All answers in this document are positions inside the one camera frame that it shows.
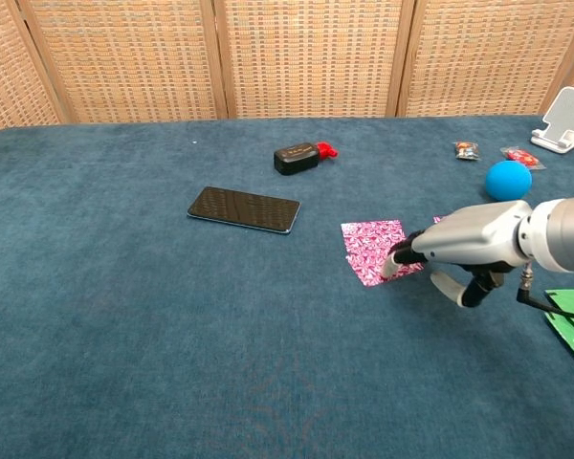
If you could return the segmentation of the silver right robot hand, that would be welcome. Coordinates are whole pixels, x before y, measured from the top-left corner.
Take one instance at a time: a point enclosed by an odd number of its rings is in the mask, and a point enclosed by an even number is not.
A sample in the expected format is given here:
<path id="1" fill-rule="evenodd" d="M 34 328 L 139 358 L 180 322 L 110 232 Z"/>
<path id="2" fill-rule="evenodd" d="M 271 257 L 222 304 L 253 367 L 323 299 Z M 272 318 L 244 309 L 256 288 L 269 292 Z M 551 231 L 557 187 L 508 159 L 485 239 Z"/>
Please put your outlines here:
<path id="1" fill-rule="evenodd" d="M 519 245 L 519 226 L 531 211 L 522 200 L 458 209 L 391 247 L 381 277 L 389 279 L 405 266 L 417 263 L 459 266 L 472 274 L 466 286 L 439 271 L 430 279 L 458 306 L 474 308 L 503 285 L 504 275 L 529 261 Z"/>

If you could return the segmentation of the pink patterned card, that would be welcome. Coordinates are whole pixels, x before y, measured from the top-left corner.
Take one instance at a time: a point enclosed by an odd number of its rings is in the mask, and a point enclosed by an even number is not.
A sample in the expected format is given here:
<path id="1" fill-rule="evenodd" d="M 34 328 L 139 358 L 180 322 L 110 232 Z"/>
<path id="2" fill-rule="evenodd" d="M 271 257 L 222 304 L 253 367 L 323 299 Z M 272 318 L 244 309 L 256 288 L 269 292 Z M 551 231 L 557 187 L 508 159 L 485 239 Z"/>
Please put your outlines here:
<path id="1" fill-rule="evenodd" d="M 390 249 L 406 239 L 400 220 L 341 224 L 345 259 L 366 287 L 386 281 L 383 266 Z"/>

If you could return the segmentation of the blue ball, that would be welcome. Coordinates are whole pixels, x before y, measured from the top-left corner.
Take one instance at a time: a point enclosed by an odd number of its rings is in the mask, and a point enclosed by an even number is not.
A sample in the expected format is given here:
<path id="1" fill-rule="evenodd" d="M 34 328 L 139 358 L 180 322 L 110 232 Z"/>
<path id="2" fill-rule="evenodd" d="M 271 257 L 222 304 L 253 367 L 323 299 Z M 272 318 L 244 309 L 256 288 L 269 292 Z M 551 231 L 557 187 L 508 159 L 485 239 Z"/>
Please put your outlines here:
<path id="1" fill-rule="evenodd" d="M 485 191 L 497 201 L 523 198 L 533 184 L 529 169 L 515 161 L 502 161 L 489 168 L 485 177 Z"/>

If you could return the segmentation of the red candy packet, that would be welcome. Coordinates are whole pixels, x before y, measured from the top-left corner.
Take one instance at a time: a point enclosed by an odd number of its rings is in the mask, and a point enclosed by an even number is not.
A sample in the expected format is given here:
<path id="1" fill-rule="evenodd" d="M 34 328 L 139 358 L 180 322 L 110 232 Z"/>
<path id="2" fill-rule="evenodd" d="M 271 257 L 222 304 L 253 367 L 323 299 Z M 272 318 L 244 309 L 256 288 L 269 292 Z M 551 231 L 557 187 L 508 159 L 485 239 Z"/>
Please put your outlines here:
<path id="1" fill-rule="evenodd" d="M 522 164 L 530 170 L 545 169 L 545 165 L 541 160 L 526 149 L 518 146 L 507 146 L 502 147 L 500 152 L 507 160 Z"/>

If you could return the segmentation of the white phone stand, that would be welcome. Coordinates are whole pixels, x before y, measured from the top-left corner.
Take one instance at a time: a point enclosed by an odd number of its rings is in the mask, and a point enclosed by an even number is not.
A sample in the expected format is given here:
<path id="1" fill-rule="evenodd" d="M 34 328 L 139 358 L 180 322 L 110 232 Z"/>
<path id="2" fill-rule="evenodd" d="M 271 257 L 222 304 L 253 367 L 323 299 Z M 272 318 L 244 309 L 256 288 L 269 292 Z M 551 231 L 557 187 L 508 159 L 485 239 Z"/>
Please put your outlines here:
<path id="1" fill-rule="evenodd" d="M 565 154 L 574 149 L 574 87 L 561 89 L 542 121 L 546 127 L 532 131 L 532 144 L 557 154 Z"/>

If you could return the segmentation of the black bottle with red cap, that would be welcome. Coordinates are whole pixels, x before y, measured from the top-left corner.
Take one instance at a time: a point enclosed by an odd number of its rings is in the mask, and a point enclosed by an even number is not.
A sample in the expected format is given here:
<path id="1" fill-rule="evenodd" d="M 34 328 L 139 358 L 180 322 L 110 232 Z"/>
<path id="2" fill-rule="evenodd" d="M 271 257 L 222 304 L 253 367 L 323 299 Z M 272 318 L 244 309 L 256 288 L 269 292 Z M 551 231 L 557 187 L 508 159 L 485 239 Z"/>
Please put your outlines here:
<path id="1" fill-rule="evenodd" d="M 274 168 L 281 175 L 294 175 L 338 155 L 338 150 L 328 142 L 303 142 L 278 149 L 274 153 Z"/>

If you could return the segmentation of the black smartphone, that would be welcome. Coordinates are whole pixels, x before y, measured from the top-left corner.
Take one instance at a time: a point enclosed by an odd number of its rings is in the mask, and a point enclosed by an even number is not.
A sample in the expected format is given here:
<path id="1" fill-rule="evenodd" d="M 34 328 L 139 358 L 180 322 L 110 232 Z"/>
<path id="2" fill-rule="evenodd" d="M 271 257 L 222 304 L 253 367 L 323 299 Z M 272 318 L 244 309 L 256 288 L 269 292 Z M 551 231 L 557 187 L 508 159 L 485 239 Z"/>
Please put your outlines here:
<path id="1" fill-rule="evenodd" d="M 212 222 L 287 234 L 300 202 L 206 186 L 188 208 L 188 216 Z"/>

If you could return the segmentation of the blue table cover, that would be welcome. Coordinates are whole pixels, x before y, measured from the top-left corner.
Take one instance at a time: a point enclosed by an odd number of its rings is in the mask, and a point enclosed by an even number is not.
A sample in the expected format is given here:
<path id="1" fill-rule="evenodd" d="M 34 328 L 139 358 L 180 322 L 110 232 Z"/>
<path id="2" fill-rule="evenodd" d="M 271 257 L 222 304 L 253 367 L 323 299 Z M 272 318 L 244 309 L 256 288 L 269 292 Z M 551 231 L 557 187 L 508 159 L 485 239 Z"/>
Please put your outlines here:
<path id="1" fill-rule="evenodd" d="M 484 202 L 538 124 L 0 131 L 0 459 L 574 459 L 574 357 L 516 275 L 472 310 L 427 273 L 367 288 L 341 232 Z M 278 173 L 303 142 L 339 155 Z M 300 210 L 287 234 L 188 216 L 206 186 Z"/>

